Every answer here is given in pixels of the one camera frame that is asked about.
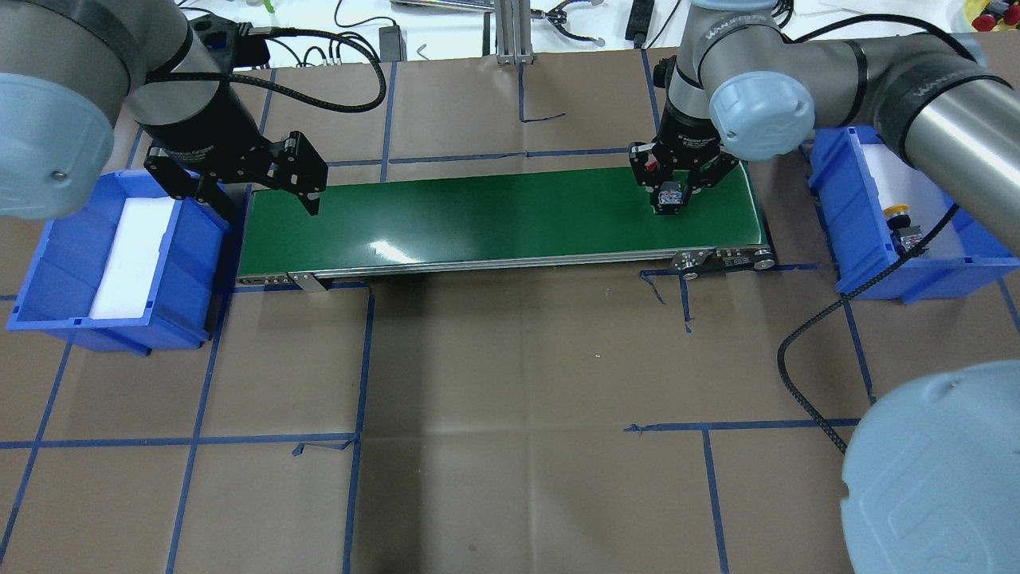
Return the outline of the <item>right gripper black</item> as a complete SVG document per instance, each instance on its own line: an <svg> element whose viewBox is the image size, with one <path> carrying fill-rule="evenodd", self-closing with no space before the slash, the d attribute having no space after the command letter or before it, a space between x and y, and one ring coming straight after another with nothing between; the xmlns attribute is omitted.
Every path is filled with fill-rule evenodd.
<svg viewBox="0 0 1020 574"><path fill-rule="evenodd" d="M662 171L659 163L665 160L674 167L679 182L686 188L686 206L696 194L724 181L740 160L724 151L721 138L708 119L690 116L676 108L662 113L655 138L649 143L633 142L628 147L628 161L635 182L649 194L653 211L661 211Z"/></svg>

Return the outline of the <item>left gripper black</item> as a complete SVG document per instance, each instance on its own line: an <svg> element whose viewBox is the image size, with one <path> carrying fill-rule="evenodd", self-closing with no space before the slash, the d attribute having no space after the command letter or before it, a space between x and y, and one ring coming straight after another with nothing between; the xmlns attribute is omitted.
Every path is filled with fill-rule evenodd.
<svg viewBox="0 0 1020 574"><path fill-rule="evenodd" d="M258 184L301 200L320 213L328 166L306 135L280 141L261 134L232 81L160 81L143 87L143 131L151 146L143 167L172 199L194 199L230 228L237 208L223 184Z"/></svg>

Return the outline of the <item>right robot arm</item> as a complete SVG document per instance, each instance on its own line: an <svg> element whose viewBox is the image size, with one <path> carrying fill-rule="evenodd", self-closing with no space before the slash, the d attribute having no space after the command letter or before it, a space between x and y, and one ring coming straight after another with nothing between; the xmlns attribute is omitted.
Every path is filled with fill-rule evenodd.
<svg viewBox="0 0 1020 574"><path fill-rule="evenodd" d="M1018 252L1018 94L942 29L865 14L790 39L772 1L692 1L655 138L628 160L670 214L740 160L784 154L819 128L871 126L951 197L934 229L790 332L777 373L842 455L842 532L856 573L1016 573L1018 362L901 384L845 441L790 381L809 327L917 257L959 211Z"/></svg>

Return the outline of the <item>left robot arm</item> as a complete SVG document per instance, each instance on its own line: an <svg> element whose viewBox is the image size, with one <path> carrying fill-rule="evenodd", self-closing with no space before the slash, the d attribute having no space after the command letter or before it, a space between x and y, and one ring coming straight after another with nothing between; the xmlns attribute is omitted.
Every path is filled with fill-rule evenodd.
<svg viewBox="0 0 1020 574"><path fill-rule="evenodd" d="M120 113L151 138L148 174L167 196L230 219L222 184L258 184L320 211L327 164L304 134L263 137L230 74L269 61L247 23L190 21L171 1L4 1L4 217L74 214L112 157Z"/></svg>

